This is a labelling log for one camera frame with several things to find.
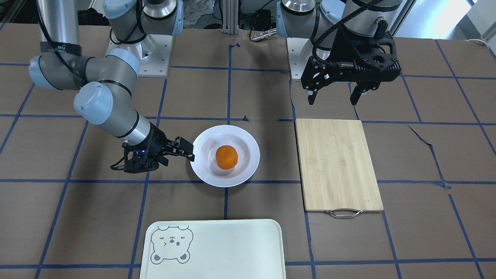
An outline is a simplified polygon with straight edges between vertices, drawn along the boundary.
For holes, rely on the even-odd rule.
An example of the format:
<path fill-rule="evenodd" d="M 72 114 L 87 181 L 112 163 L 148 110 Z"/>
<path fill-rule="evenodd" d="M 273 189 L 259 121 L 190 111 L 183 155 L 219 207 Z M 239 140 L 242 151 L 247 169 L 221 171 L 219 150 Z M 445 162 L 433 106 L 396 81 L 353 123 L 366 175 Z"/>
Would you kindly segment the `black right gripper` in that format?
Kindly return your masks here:
<path fill-rule="evenodd" d="M 182 155 L 189 161 L 195 160 L 193 144 L 183 137 L 176 137 L 174 143 L 165 133 L 151 123 L 149 135 L 138 145 L 134 145 L 135 152 L 144 154 L 148 151 L 148 158 L 162 157 L 165 155 Z"/>

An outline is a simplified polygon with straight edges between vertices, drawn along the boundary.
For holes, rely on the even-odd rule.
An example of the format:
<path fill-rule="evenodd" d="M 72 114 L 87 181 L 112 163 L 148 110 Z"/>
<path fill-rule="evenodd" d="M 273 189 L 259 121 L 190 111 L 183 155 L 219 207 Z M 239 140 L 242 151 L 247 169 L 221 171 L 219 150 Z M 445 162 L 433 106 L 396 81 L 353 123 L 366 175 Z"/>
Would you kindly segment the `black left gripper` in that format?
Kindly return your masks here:
<path fill-rule="evenodd" d="M 361 74 L 358 72 L 358 57 L 351 49 L 351 39 L 356 37 L 356 34 L 348 30 L 346 27 L 332 27 L 332 34 L 335 35 L 330 56 L 327 59 L 322 59 L 317 54 L 317 45 L 319 37 L 314 31 L 310 37 L 312 43 L 312 54 L 308 58 L 303 73 L 301 75 L 301 85 L 308 92 L 308 103 L 313 105 L 319 90 L 334 82 L 355 82 L 350 102 L 356 105 L 362 95 L 365 95 L 369 86 L 366 83 L 361 83 L 358 78 Z"/>

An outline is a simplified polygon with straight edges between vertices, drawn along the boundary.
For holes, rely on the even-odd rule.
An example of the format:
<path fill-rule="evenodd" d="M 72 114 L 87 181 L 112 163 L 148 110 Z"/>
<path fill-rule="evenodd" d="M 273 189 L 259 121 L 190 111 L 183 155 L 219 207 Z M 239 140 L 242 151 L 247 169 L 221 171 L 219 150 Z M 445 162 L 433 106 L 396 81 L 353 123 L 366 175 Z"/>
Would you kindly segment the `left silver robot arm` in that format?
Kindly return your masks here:
<path fill-rule="evenodd" d="M 400 0 L 282 0 L 276 5 L 277 33 L 308 39 L 301 86 L 314 104 L 319 90 L 336 82 L 355 83 L 350 102 L 402 73 L 389 32 Z"/>

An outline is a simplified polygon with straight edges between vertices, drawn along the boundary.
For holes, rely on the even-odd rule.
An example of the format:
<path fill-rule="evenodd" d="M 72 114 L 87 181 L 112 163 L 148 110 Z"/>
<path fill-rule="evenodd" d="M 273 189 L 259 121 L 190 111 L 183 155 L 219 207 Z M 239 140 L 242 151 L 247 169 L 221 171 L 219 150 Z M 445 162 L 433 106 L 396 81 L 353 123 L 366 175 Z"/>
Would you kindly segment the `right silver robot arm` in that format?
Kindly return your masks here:
<path fill-rule="evenodd" d="M 193 144 L 168 139 L 163 131 L 131 106 L 140 65 L 158 58 L 152 35 L 179 35 L 181 0 L 105 0 L 103 9 L 117 48 L 104 58 L 85 56 L 80 44 L 74 0 L 36 0 L 41 55 L 30 60 L 35 85 L 48 90 L 76 90 L 73 108 L 92 125 L 122 141 L 124 166 L 131 173 L 168 165 L 167 155 L 194 161 Z"/>

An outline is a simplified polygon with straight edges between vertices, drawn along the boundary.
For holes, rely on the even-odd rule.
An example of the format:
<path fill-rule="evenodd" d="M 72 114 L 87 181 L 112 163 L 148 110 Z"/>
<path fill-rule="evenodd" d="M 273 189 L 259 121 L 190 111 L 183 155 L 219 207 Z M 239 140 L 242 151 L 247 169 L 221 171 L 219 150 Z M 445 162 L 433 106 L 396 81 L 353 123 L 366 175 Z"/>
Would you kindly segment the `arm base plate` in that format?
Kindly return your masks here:
<path fill-rule="evenodd" d="M 170 35 L 149 34 L 141 42 L 129 45 L 129 51 L 139 60 L 140 77 L 168 77 L 174 38 Z"/>
<path fill-rule="evenodd" d="M 308 58 L 312 54 L 312 43 L 308 38 L 287 38 L 288 60 L 291 81 L 300 81 Z"/>

